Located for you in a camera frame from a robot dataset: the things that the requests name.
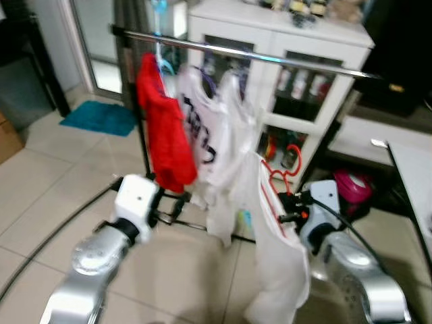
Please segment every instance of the white table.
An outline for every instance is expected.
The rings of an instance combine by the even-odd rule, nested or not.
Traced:
[[[419,233],[429,268],[432,267],[432,142],[425,149],[388,142],[394,165],[412,207],[412,222]]]

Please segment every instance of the toy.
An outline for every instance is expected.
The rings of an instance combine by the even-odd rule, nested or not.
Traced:
[[[363,18],[360,5],[364,2],[365,0],[333,0],[327,6],[327,15],[333,19],[356,24]]]

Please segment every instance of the clothes rack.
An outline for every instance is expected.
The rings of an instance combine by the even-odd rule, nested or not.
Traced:
[[[276,56],[270,56],[270,55],[263,55],[255,52],[249,52],[249,51],[241,51],[237,49],[232,49],[229,47],[220,47],[215,45],[208,45],[208,44],[202,44],[202,43],[196,43],[191,42],[188,40],[179,40],[176,38],[169,38],[166,36],[157,36],[154,34],[147,34],[142,32],[134,32],[131,30],[126,30],[125,28],[111,25],[111,33],[117,38],[117,41],[120,44],[120,47],[122,48],[122,55],[124,56],[124,62],[125,66],[120,67],[126,69],[127,73],[127,79],[128,82],[126,86],[128,87],[128,91],[131,94],[132,99],[132,109],[134,112],[134,115],[137,120],[138,124],[138,133],[140,137],[140,143],[141,143],[141,149],[142,149],[142,156],[144,159],[144,166],[145,166],[145,176],[149,179],[155,179],[155,174],[151,172],[150,167],[150,161],[149,161],[149,154],[146,147],[146,140],[145,140],[145,134],[144,134],[144,126],[142,124],[142,111],[138,104],[138,95],[136,90],[136,83],[135,83],[135,77],[136,77],[136,71],[134,70],[134,63],[133,63],[133,55],[132,55],[132,42],[131,40],[138,40],[142,42],[148,42],[148,43],[162,43],[164,45],[171,45],[175,47],[182,47],[187,49],[194,49],[198,51],[203,52],[212,52],[216,54],[223,54],[225,56],[229,57],[235,57],[235,58],[241,58],[241,59],[253,59],[258,61],[264,61],[267,63],[274,63],[282,66],[288,66],[293,68],[301,68],[306,70],[312,70],[316,72],[324,72],[324,73],[330,73],[330,74],[339,74],[344,76],[349,76],[352,78],[357,79],[373,79],[373,80],[382,80],[381,76],[377,76],[374,74],[365,73],[362,71],[357,70],[350,70],[343,67],[338,67],[334,65],[327,65],[322,63],[313,63],[309,61],[304,61],[301,59],[287,59],[283,57],[276,57]],[[165,222],[165,223],[172,223],[173,220],[176,220],[178,215],[181,213],[182,208],[185,203],[187,203],[190,200],[190,194],[188,192],[185,192],[185,194],[176,196],[172,194],[165,193],[165,190],[163,188],[160,189],[157,199],[155,201],[155,207],[159,204],[159,201],[162,199],[163,196],[167,196],[170,198],[176,198],[178,201],[175,203],[173,212],[171,215],[168,215],[171,217],[171,219],[162,219],[161,216],[156,215],[156,218]],[[196,224],[189,224],[186,222],[181,222],[183,225],[189,225],[190,227],[195,227]]]

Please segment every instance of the white cabinet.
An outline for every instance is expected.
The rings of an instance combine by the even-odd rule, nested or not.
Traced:
[[[352,70],[361,70],[373,47],[360,25],[319,20],[313,28],[296,28],[289,13],[241,0],[204,0],[193,7],[189,12],[189,39]],[[202,65],[204,55],[190,51],[189,61]],[[219,66],[220,70],[224,68],[227,66]],[[287,145],[301,148],[300,173],[290,178],[294,189],[352,83],[347,76],[250,62],[246,94],[261,112],[256,149],[274,169],[285,171],[296,169],[298,164],[296,156],[286,151]]]

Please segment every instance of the tiled floor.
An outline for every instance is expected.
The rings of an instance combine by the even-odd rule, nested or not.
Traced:
[[[0,285],[114,175],[144,171],[136,131],[120,138],[59,126],[60,119],[51,113],[32,125],[26,148],[0,165]],[[114,198],[113,192],[106,194],[32,261],[0,305],[0,323],[39,323],[47,298],[70,266],[72,248],[110,217]],[[171,203],[165,199],[161,209]],[[181,217],[205,223],[191,205]],[[430,320],[431,288],[412,226],[379,211],[358,226],[393,262],[400,281],[411,287],[407,294]],[[102,323],[244,323],[242,313],[258,287],[254,245],[235,241],[226,250],[204,232],[159,224],[151,243],[127,256],[109,288]],[[338,294],[334,286],[314,279],[296,322],[347,323]]]

